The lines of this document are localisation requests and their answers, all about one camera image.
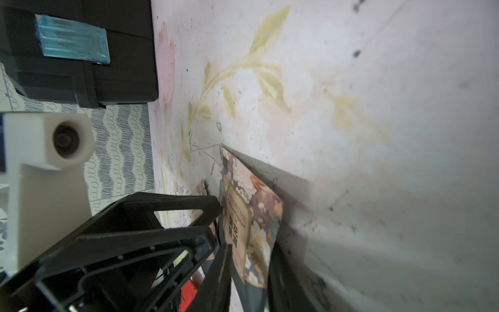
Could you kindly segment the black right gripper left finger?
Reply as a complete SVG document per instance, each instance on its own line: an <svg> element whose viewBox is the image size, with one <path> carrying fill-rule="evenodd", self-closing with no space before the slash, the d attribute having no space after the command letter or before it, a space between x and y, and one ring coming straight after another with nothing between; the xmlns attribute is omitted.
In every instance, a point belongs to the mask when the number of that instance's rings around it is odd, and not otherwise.
<svg viewBox="0 0 499 312"><path fill-rule="evenodd" d="M231 298L232 245L223 244L187 312L229 311Z"/></svg>

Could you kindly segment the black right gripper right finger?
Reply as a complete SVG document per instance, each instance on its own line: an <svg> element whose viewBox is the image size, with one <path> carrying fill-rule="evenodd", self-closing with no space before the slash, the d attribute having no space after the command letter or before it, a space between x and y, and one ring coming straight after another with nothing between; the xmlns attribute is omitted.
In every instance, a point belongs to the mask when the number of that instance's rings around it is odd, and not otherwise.
<svg viewBox="0 0 499 312"><path fill-rule="evenodd" d="M268 303L272 312L317 311L278 243L275 243L270 259Z"/></svg>

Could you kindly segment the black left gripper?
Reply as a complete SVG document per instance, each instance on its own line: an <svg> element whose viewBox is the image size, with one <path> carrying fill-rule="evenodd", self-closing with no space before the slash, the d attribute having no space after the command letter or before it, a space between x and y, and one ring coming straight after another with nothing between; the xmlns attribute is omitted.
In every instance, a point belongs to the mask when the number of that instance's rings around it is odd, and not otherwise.
<svg viewBox="0 0 499 312"><path fill-rule="evenodd" d="M168 311L214 250L207 226L81 233L1 284L2 311Z"/></svg>

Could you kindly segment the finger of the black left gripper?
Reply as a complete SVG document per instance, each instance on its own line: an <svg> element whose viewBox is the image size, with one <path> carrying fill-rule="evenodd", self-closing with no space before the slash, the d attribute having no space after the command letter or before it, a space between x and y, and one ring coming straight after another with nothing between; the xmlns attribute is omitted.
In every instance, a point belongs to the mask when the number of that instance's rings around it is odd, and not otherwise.
<svg viewBox="0 0 499 312"><path fill-rule="evenodd" d="M92 233L118 233L157 230L161 223L155 212L200 210L201 215L190 226L208 226L222 208L214 196L177 196L136 192L126 196L91 218Z"/></svg>

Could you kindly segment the floral tea bag one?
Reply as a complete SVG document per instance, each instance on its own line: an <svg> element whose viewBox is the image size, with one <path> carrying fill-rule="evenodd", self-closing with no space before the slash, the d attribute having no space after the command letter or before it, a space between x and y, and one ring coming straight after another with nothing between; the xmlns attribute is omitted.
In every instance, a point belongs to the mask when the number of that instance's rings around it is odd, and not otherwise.
<svg viewBox="0 0 499 312"><path fill-rule="evenodd" d="M280 197L221 147L222 229L232 245L233 281L244 311L268 311L270 260L283 214Z"/></svg>

